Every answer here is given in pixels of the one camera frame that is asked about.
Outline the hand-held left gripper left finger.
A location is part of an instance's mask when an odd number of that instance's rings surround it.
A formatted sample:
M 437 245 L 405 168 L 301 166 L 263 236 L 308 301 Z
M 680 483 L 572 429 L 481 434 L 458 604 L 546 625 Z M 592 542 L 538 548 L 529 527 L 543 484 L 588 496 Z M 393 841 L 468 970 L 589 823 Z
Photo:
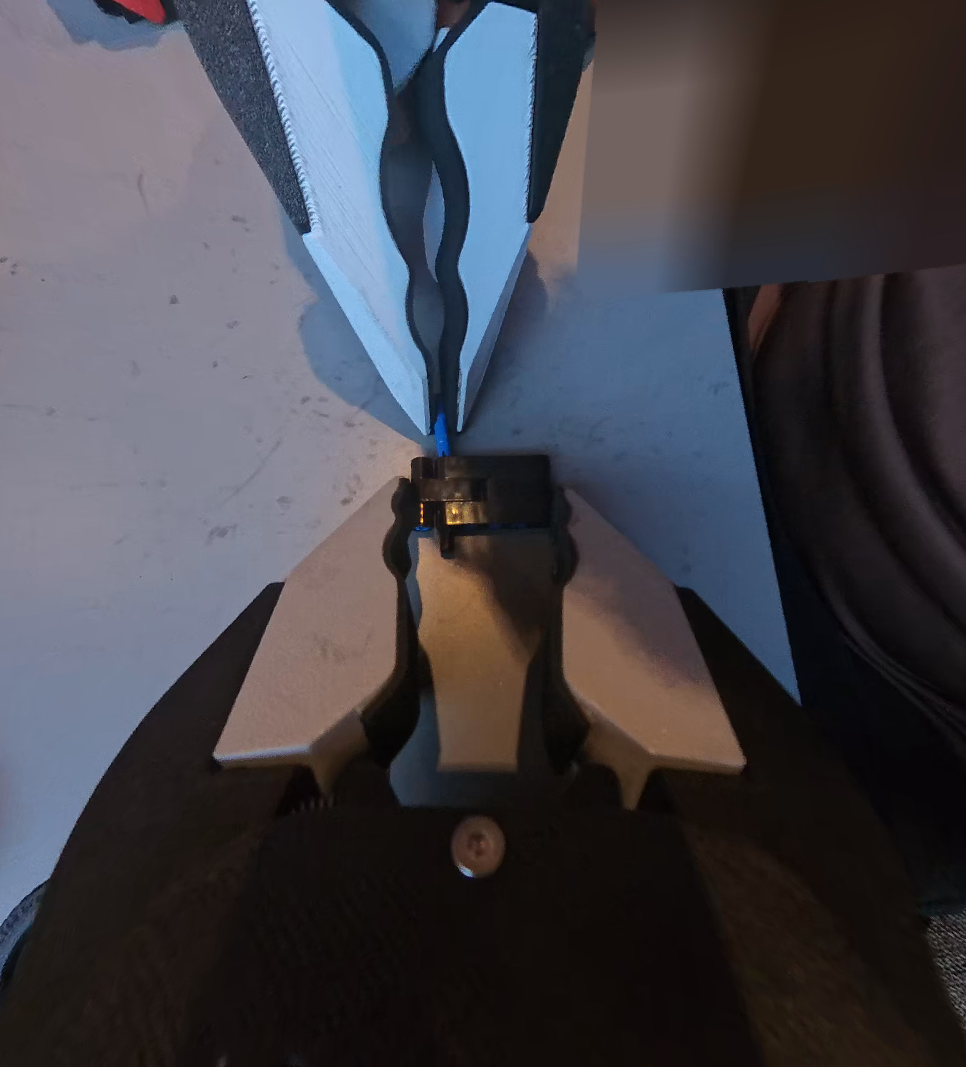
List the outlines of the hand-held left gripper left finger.
M 222 768 L 304 766 L 330 793 L 357 757 L 387 768 L 403 749 L 419 720 L 418 516 L 392 479 L 294 568 L 215 745 Z

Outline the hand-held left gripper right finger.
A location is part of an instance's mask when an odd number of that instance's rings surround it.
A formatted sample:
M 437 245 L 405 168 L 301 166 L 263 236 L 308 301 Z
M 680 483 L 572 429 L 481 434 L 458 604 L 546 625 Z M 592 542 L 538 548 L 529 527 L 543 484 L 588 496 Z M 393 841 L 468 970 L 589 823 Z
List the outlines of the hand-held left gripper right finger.
M 524 769 L 557 789 L 587 765 L 634 809 L 658 771 L 733 777 L 745 754 L 665 573 L 579 493 L 552 491 Z

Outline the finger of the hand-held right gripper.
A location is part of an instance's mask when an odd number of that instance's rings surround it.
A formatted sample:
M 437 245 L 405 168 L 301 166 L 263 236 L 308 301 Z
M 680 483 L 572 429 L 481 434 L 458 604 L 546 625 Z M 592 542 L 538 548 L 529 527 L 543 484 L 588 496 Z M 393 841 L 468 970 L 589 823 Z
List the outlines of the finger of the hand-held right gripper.
M 434 27 L 431 2 L 250 1 L 308 232 L 303 244 L 394 400 L 423 434 L 432 395 L 410 327 L 410 271 L 383 204 L 397 87 Z
M 466 426 L 527 253 L 536 59 L 535 12 L 476 2 L 419 68 L 419 128 L 441 193 L 438 362 L 450 432 Z

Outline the black toy brick assembly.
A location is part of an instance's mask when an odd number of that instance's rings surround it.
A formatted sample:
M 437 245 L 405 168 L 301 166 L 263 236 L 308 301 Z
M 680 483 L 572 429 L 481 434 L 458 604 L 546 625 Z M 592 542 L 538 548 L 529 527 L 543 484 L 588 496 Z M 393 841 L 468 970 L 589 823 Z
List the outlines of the black toy brick assembly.
M 436 534 L 442 558 L 454 557 L 458 538 L 551 525 L 551 463 L 543 455 L 419 457 L 410 480 L 417 528 Z

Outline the grey desk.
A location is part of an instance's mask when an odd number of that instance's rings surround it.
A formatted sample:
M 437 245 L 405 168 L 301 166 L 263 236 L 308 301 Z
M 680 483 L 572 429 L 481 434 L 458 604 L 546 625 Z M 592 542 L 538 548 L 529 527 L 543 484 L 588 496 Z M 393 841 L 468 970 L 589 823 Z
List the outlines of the grey desk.
M 549 451 L 797 695 L 722 296 L 575 264 L 592 82 L 464 445 Z M 0 925 L 171 683 L 419 443 L 183 29 L 0 2 Z

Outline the person's brown shirt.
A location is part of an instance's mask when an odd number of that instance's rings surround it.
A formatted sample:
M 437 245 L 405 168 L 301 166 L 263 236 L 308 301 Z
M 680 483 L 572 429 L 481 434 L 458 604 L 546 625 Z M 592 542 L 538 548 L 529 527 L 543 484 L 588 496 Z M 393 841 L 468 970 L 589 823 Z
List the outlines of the person's brown shirt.
M 764 286 L 769 492 L 849 642 L 966 762 L 966 262 Z

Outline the black toy tyre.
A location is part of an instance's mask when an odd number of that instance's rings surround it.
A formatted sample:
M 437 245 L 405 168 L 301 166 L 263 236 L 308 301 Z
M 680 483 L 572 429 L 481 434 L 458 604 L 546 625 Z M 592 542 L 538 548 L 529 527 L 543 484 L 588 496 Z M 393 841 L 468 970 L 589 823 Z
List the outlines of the black toy tyre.
M 47 886 L 44 881 L 29 892 L 0 925 L 0 1005 L 7 994 L 7 987 L 32 931 Z

